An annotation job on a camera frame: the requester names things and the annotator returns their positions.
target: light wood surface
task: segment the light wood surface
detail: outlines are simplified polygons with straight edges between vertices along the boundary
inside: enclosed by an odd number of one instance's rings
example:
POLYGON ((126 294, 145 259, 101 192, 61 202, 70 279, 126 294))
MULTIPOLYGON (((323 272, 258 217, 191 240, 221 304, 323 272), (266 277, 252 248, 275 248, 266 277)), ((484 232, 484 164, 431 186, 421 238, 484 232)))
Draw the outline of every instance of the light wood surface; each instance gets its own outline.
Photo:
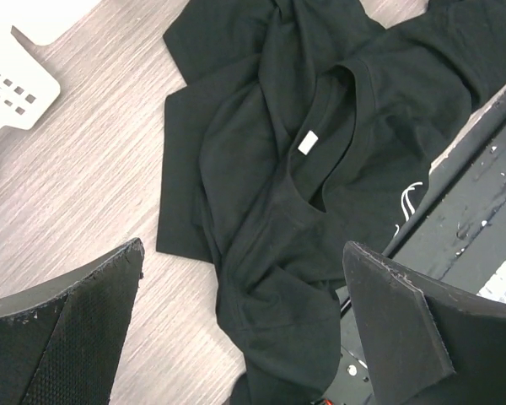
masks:
MULTIPOLYGON (((243 370, 216 324, 212 267, 154 250, 163 104, 184 85, 161 35, 185 4, 102 0, 50 46, 21 40, 62 94, 32 131, 0 133, 0 297, 133 236, 146 246, 116 405, 220 404, 243 370)), ((424 4, 366 0, 365 7, 390 26, 424 4)))

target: wood grain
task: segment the wood grain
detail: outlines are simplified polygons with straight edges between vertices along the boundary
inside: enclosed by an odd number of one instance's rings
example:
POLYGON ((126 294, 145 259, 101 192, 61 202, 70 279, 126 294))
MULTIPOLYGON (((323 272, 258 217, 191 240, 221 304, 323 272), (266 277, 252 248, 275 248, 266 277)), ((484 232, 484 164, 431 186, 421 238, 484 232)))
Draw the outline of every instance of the wood grain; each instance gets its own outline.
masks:
MULTIPOLYGON (((21 39, 62 94, 32 131, 0 133, 0 297, 133 236, 146 246, 116 405, 219 404, 243 370, 216 324, 212 267, 154 250, 163 104, 184 85, 161 35, 185 4, 103 0, 50 46, 21 39)), ((368 0, 365 7, 390 26, 424 4, 368 0)))

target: black shirt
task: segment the black shirt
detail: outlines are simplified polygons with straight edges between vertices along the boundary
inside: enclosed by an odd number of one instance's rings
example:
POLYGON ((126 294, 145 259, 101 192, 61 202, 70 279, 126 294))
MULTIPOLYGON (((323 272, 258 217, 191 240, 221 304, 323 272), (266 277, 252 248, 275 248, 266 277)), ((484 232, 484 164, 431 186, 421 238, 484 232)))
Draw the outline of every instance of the black shirt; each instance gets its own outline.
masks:
POLYGON ((215 264, 247 367, 231 403, 324 392, 345 242, 382 251, 506 83, 506 3, 433 5, 385 30, 358 0, 191 0, 165 33, 188 86, 165 106, 157 248, 215 264))

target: slotted white plastic part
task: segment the slotted white plastic part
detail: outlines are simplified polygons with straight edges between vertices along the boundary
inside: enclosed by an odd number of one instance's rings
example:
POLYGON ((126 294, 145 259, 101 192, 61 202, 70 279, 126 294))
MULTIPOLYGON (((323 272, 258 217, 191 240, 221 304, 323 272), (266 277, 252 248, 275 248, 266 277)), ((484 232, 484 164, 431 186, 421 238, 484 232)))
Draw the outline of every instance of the slotted white plastic part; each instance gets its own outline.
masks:
POLYGON ((31 129, 60 94, 60 84, 0 19, 0 129, 31 129))
POLYGON ((17 30, 36 45, 49 45, 69 30, 100 0, 9 0, 8 13, 17 30))

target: shirt label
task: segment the shirt label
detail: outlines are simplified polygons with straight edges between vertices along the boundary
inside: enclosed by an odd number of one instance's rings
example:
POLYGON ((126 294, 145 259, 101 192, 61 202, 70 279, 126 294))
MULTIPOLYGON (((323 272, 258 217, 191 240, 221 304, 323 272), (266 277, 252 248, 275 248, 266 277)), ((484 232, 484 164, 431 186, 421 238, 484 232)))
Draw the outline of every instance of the shirt label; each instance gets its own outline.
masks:
POLYGON ((313 131, 309 131, 307 132, 307 135, 305 135, 305 138, 300 144, 300 146, 298 146, 298 150, 303 154, 307 155, 318 140, 319 137, 317 137, 313 131))

